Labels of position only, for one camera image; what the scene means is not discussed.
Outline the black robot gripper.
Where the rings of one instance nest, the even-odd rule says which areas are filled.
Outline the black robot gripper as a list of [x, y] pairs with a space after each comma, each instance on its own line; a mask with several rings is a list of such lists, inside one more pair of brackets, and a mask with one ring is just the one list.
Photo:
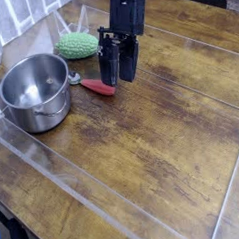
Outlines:
[[[132, 83], [135, 79], [139, 55], [137, 37], [144, 32], [146, 4], [145, 0], [110, 0], [109, 5], [109, 27], [100, 26], [98, 29], [98, 55], [102, 82], [115, 87], [119, 71], [121, 80]], [[111, 38], [104, 39], [105, 33], [123, 40], [120, 48]]]

